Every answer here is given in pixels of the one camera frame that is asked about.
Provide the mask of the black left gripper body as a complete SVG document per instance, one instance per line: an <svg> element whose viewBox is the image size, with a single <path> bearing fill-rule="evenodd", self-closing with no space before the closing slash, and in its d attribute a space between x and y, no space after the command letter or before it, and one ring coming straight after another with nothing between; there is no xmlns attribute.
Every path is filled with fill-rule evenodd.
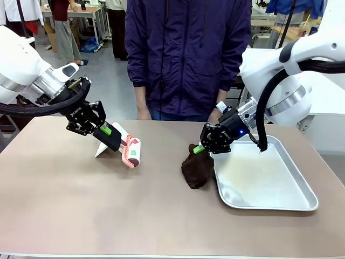
<svg viewBox="0 0 345 259"><path fill-rule="evenodd" d="M81 103L66 112L68 121L81 127L93 127L96 125L96 114L89 103Z"/></svg>

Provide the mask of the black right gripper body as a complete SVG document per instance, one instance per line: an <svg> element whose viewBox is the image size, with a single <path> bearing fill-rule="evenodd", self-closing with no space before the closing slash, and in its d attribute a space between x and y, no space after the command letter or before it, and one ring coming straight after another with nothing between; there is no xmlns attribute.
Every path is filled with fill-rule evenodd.
<svg viewBox="0 0 345 259"><path fill-rule="evenodd" d="M230 145L235 140L246 134L246 125L238 114L236 108L226 111L218 119L216 125L216 144L220 146Z"/></svg>

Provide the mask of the person's left hand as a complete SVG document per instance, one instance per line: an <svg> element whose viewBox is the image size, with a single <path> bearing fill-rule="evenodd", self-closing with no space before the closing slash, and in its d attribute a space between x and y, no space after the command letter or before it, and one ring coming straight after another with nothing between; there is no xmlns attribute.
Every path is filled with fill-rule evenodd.
<svg viewBox="0 0 345 259"><path fill-rule="evenodd" d="M208 122L211 124L217 124L218 119L222 116L222 113L218 110L218 108L214 108L209 115Z"/></svg>

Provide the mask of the person's right hand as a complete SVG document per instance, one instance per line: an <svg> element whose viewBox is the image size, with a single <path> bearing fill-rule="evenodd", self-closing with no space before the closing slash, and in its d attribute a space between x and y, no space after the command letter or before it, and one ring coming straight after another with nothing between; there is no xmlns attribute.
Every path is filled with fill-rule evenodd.
<svg viewBox="0 0 345 259"><path fill-rule="evenodd" d="M151 120L151 114L146 106L137 107L138 120Z"/></svg>

